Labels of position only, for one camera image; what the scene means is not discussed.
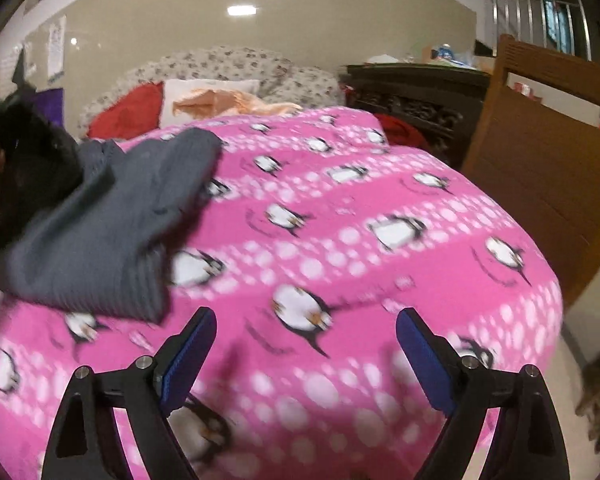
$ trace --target penguin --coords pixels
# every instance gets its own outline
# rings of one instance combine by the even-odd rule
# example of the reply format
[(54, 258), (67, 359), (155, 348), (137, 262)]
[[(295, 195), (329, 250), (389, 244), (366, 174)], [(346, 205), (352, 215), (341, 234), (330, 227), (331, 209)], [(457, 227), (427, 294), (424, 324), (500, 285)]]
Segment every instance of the penguin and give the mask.
[(488, 348), (483, 348), (480, 344), (473, 339), (461, 337), (460, 341), (462, 342), (462, 346), (460, 348), (456, 348), (456, 352), (460, 357), (464, 357), (465, 355), (471, 355), (480, 361), (485, 368), (491, 369), (494, 364), (493, 352)]
[(17, 391), (20, 384), (20, 374), (16, 361), (6, 350), (0, 348), (0, 391), (11, 394)]
[(434, 174), (431, 174), (431, 173), (422, 172), (422, 173), (414, 173), (413, 179), (417, 183), (422, 184), (423, 186), (437, 187), (438, 189), (441, 189), (442, 191), (445, 191), (449, 194), (453, 194), (447, 189), (449, 186), (449, 179), (446, 177), (435, 176)]
[(220, 198), (231, 193), (231, 188), (214, 178), (206, 185), (206, 191), (212, 198)]
[(333, 150), (333, 147), (330, 146), (326, 140), (321, 139), (320, 137), (309, 137), (305, 140), (305, 142), (312, 152), (329, 153)]
[(171, 261), (171, 285), (205, 285), (224, 271), (224, 263), (202, 251), (178, 251)]
[(296, 230), (304, 227), (307, 220), (314, 218), (314, 216), (310, 214), (301, 215), (295, 213), (280, 204), (271, 204), (264, 212), (264, 216), (266, 216), (267, 220), (273, 225), (286, 229), (296, 238), (298, 238)]
[(74, 359), (78, 360), (78, 346), (83, 343), (93, 343), (98, 338), (98, 330), (110, 330), (100, 323), (93, 314), (70, 312), (64, 314), (64, 324), (74, 340)]
[(336, 119), (337, 119), (337, 117), (333, 116), (333, 115), (321, 115), (320, 116), (321, 123), (330, 124), (331, 126), (335, 125)]
[(181, 408), (171, 412), (167, 422), (192, 465), (210, 464), (218, 453), (231, 446), (227, 421), (192, 395), (187, 396)]
[(249, 128), (251, 130), (254, 130), (255, 132), (258, 132), (258, 133), (264, 134), (264, 135), (267, 135), (267, 133), (273, 129), (271, 126), (267, 126), (266, 124), (263, 124), (263, 123), (250, 124)]
[(526, 284), (531, 286), (531, 282), (529, 282), (523, 272), (525, 269), (525, 262), (522, 259), (522, 249), (514, 249), (505, 241), (495, 236), (487, 238), (484, 245), (491, 253), (491, 256), (504, 266), (509, 267), (509, 269), (515, 270), (522, 279), (526, 281)]
[(370, 225), (369, 229), (385, 249), (393, 251), (422, 238), (427, 227), (412, 216), (388, 215), (386, 220)]
[(280, 285), (273, 293), (271, 306), (289, 332), (304, 338), (320, 355), (329, 357), (317, 341), (333, 325), (331, 309), (321, 298), (299, 286)]
[(253, 159), (253, 163), (262, 171), (272, 176), (276, 176), (276, 172), (282, 170), (282, 164), (269, 155), (258, 155)]
[(386, 137), (384, 136), (384, 133), (372, 128), (368, 128), (366, 130), (366, 138), (373, 144), (386, 144)]
[(369, 172), (367, 168), (362, 166), (338, 166), (337, 168), (331, 168), (327, 170), (329, 175), (338, 184), (349, 182), (350, 180), (359, 180), (364, 178)]

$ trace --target floral headboard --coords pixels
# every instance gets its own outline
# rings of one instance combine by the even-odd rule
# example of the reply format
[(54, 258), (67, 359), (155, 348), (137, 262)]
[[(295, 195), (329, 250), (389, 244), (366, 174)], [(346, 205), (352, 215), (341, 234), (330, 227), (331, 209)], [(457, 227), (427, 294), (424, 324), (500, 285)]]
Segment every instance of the floral headboard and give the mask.
[(315, 67), (297, 67), (277, 52), (262, 48), (215, 46), (164, 56), (131, 69), (112, 89), (85, 106), (78, 120), (83, 136), (93, 119), (133, 88), (167, 79), (259, 79), (265, 102), (295, 102), (320, 108), (344, 102), (336, 77)]

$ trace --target white pillow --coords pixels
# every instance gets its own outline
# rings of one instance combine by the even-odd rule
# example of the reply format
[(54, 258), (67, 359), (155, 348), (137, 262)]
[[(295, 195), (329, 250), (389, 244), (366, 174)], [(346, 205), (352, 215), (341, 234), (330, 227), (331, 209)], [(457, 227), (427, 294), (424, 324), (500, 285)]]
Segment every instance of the white pillow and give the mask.
[(160, 127), (186, 124), (192, 121), (187, 114), (173, 115), (173, 102), (197, 88), (223, 88), (241, 90), (256, 95), (260, 89), (260, 81), (246, 79), (244, 81), (221, 81), (219, 79), (167, 79), (162, 91), (162, 110), (160, 112)]

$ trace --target red cloth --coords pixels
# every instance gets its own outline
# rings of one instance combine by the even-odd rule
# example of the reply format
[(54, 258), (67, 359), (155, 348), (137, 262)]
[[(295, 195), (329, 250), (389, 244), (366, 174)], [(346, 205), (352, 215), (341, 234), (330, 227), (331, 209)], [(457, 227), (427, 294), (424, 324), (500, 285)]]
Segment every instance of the red cloth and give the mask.
[(88, 137), (133, 139), (155, 130), (162, 108), (163, 82), (145, 83), (134, 88), (111, 108), (91, 122)]
[(421, 150), (428, 150), (429, 144), (420, 131), (410, 124), (384, 114), (374, 114), (380, 121), (382, 129), (386, 134), (389, 144), (398, 144), (400, 146), (413, 146)]

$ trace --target blue gripper pad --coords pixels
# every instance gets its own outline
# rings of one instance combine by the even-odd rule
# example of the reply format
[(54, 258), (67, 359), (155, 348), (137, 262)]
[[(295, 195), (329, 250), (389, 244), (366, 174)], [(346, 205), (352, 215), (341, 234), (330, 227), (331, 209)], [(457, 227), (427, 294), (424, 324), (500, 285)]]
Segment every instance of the blue gripper pad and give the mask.
[(183, 404), (216, 338), (216, 314), (207, 309), (162, 378), (160, 410), (168, 416)]
[(433, 348), (404, 309), (395, 322), (395, 334), (431, 407), (450, 417), (456, 409), (452, 381)]

